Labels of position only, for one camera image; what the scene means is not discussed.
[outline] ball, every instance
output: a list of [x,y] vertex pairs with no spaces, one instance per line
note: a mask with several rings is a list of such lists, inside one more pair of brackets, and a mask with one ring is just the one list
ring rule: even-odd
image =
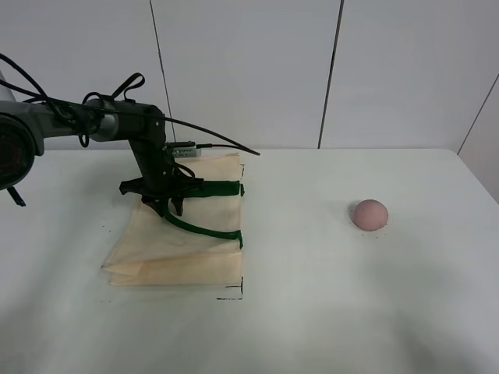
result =
[[376,231],[388,222],[387,208],[377,200],[364,200],[357,205],[353,221],[364,231]]

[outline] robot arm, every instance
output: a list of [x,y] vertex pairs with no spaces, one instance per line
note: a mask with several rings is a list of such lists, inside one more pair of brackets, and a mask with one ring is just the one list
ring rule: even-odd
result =
[[[140,194],[143,203],[160,216],[165,204],[167,206],[168,201],[172,201],[177,214],[182,215],[184,194],[202,189],[203,179],[196,178],[190,169],[175,162],[173,146],[165,142],[165,119],[218,136],[240,150],[259,154],[211,130],[166,118],[153,105],[139,104],[130,99],[117,101],[115,98],[121,92],[126,93],[143,84],[142,81],[130,86],[138,76],[141,75],[131,76],[111,96],[87,95],[87,98],[94,95],[98,99],[84,101],[85,104],[51,99],[31,78],[42,94],[30,93],[34,96],[30,101],[43,101],[43,104],[0,101],[0,190],[7,189],[18,205],[25,205],[14,185],[28,174],[35,156],[43,155],[45,138],[78,135],[83,146],[88,145],[88,137],[98,142],[128,140],[142,177],[122,182],[121,193]],[[15,87],[2,79],[0,85]],[[15,89],[29,93],[19,87]]]

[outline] black cable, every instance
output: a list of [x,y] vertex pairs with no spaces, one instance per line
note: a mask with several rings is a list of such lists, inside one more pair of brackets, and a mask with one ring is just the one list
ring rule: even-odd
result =
[[188,122],[185,122],[185,121],[180,121],[179,119],[165,117],[164,115],[140,115],[138,113],[119,113],[117,111],[108,110],[108,109],[103,109],[103,110],[98,109],[98,110],[102,111],[104,113],[115,113],[115,114],[119,114],[119,115],[132,115],[132,116],[135,116],[135,117],[145,117],[145,118],[152,118],[152,119],[160,119],[160,120],[163,120],[163,121],[178,123],[179,125],[182,125],[182,126],[185,126],[185,127],[189,127],[191,129],[195,129],[195,130],[198,130],[198,131],[201,131],[201,132],[205,132],[206,134],[210,134],[212,136],[215,136],[217,138],[225,140],[226,142],[232,143],[239,150],[243,150],[243,151],[245,151],[247,153],[254,154],[255,156],[260,156],[260,153],[256,152],[255,150],[252,150],[252,149],[248,148],[247,146],[243,146],[241,143],[237,143],[235,140],[229,139],[228,137],[223,136],[223,135],[221,135],[221,134],[219,134],[219,133],[217,133],[215,131],[211,131],[209,129],[205,129],[204,127],[200,127],[198,125],[194,125],[192,123],[188,123]]
[[[21,68],[13,60],[11,60],[7,56],[3,55],[2,53],[0,53],[0,60],[2,60],[4,62],[6,62],[7,64],[9,64],[14,70],[16,70],[21,76],[23,76],[28,82],[30,82],[31,85],[34,88],[36,88],[37,91],[40,93],[40,97],[43,98],[43,100],[47,102],[47,105],[54,112],[54,115],[56,117],[58,117],[58,119],[62,123],[66,123],[67,122],[66,119],[64,117],[62,117],[62,115],[57,111],[57,109],[56,109],[54,103],[52,102],[51,98],[45,93],[45,91],[43,90],[43,88],[41,88],[41,86],[37,83],[37,81],[34,80],[33,77],[30,76],[30,74],[28,74],[26,72],[26,70],[24,70],[23,68]],[[26,90],[24,94],[32,94],[32,93],[30,91]]]
[[[62,123],[65,123],[65,124],[69,125],[70,127],[73,127],[73,123],[71,123],[68,119],[62,117],[62,115],[59,113],[59,111],[57,110],[57,108],[55,106],[55,103],[65,104],[65,105],[73,104],[73,105],[82,105],[82,106],[84,106],[83,104],[69,103],[68,101],[62,101],[62,100],[58,100],[58,99],[54,99],[52,97],[49,97],[45,93],[45,91],[43,91],[43,89],[40,87],[40,85],[27,72],[25,72],[20,66],[18,66],[13,60],[11,60],[10,58],[8,58],[7,56],[2,55],[2,54],[0,54],[0,59],[3,60],[4,62],[7,62],[10,66],[12,66],[17,72],[19,72],[19,74],[21,74],[24,78],[26,78],[40,93],[34,93],[34,92],[29,91],[29,90],[24,90],[21,87],[15,86],[15,85],[13,85],[11,83],[8,83],[8,82],[6,82],[4,80],[1,80],[1,79],[0,79],[0,85],[5,86],[5,87],[7,87],[7,88],[9,88],[11,90],[15,90],[17,92],[20,92],[22,94],[25,94],[27,96],[31,96],[33,99],[36,99],[36,100],[39,100],[39,101],[45,101],[47,103],[47,105],[49,106],[49,108],[54,112],[54,115],[57,116],[58,119]],[[139,75],[139,73],[133,74],[132,76],[130,76],[130,78],[127,79],[126,83],[130,84],[131,83],[130,80],[132,78],[134,78],[134,80],[135,80],[137,77],[140,77],[140,76],[141,75]],[[143,82],[141,81],[137,85],[142,86]],[[115,94],[116,94],[117,91],[119,91],[121,89],[124,89],[123,88],[124,86],[125,86],[125,84],[122,84],[119,87],[119,89],[115,91]],[[101,99],[102,102],[104,101],[102,95],[100,95],[97,92],[92,92],[92,93],[89,93],[88,95],[85,96],[85,99],[84,99],[83,102],[85,102],[86,100],[88,100],[88,98],[91,97],[91,96],[93,96],[93,95],[98,96]],[[260,156],[260,153],[256,152],[255,150],[251,150],[247,146],[243,146],[241,143],[237,143],[235,140],[229,139],[228,137],[223,136],[222,134],[218,134],[215,131],[211,131],[209,129],[205,129],[204,127],[200,127],[200,126],[194,125],[192,123],[188,123],[188,122],[185,122],[185,121],[180,121],[179,119],[165,117],[164,115],[160,116],[160,115],[142,115],[142,114],[139,114],[139,113],[122,113],[122,112],[119,112],[119,111],[116,111],[116,110],[105,109],[105,108],[93,108],[92,107],[92,110],[99,111],[99,112],[102,112],[102,113],[112,113],[112,114],[117,114],[117,115],[131,115],[131,116],[135,116],[135,117],[152,118],[152,119],[159,119],[159,120],[162,120],[162,121],[168,121],[168,122],[177,123],[179,125],[182,125],[182,126],[185,126],[185,127],[189,127],[191,129],[195,129],[195,130],[198,130],[198,131],[201,131],[201,132],[205,132],[206,134],[210,134],[212,136],[215,136],[215,137],[217,137],[219,139],[222,139],[222,140],[224,140],[226,142],[229,142],[229,143],[233,144],[233,146],[228,146],[229,148],[236,148],[238,150],[243,150],[245,152],[254,154],[256,156]],[[82,130],[83,130],[83,133],[79,134],[79,136],[80,136],[80,143],[81,143],[81,145],[83,147],[86,147],[86,146],[88,146],[88,135],[87,135],[88,128],[86,127],[86,124],[80,123],[80,129],[77,129],[77,131],[81,132]]]
[[238,146],[233,146],[232,144],[197,144],[197,149],[201,148],[234,148],[235,150],[241,150]]

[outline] green trim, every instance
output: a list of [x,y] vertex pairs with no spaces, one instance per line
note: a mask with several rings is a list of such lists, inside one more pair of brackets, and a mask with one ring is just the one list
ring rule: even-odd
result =
[[235,196],[240,191],[239,181],[204,181],[202,187],[186,191],[184,197]]
[[173,224],[177,228],[181,228],[186,231],[193,232],[195,234],[202,234],[206,236],[211,236],[212,238],[220,238],[220,239],[228,239],[228,240],[239,240],[239,248],[242,248],[242,234],[241,230],[236,230],[236,231],[229,231],[229,232],[224,232],[224,231],[215,231],[215,230],[208,230],[207,228],[200,228],[198,226],[194,226],[193,224],[188,224],[187,222],[181,221],[177,217],[175,217],[173,214],[170,213],[170,210],[168,210],[168,204],[165,207],[165,220],[167,220],[169,223]]
[[[244,187],[239,181],[204,181],[203,186],[197,190],[187,191],[184,197],[210,197],[210,196],[235,196],[241,194],[244,195]],[[242,248],[242,234],[241,230],[237,231],[215,231],[208,230],[207,228],[200,228],[199,226],[194,226],[193,224],[188,224],[173,214],[170,213],[168,209],[168,201],[165,205],[164,211],[165,220],[173,224],[177,228],[193,232],[195,234],[201,234],[206,236],[211,236],[212,238],[227,239],[227,240],[239,240],[239,248]]]

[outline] white table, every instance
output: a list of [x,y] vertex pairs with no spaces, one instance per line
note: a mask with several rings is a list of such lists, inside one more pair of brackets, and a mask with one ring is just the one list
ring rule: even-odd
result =
[[[131,151],[53,151],[0,194],[1,373],[499,372],[499,206],[445,150],[245,155],[244,298],[113,288]],[[374,233],[359,199],[390,212]]]

